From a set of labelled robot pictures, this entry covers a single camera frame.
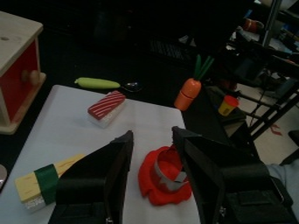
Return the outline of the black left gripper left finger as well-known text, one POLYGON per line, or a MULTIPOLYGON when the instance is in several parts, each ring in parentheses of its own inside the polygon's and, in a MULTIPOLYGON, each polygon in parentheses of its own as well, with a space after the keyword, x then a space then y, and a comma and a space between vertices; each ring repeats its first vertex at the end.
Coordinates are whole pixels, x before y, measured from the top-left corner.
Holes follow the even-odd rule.
POLYGON ((129 130, 62 173, 47 224, 122 224, 132 152, 129 130))

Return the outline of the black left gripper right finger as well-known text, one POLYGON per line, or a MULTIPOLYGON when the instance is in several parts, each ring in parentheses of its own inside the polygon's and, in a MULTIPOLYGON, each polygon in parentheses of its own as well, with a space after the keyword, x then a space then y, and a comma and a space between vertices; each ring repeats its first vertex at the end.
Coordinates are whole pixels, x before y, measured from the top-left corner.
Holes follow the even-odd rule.
POLYGON ((196 133, 172 128, 200 224, 299 224, 292 200, 262 162, 196 133))

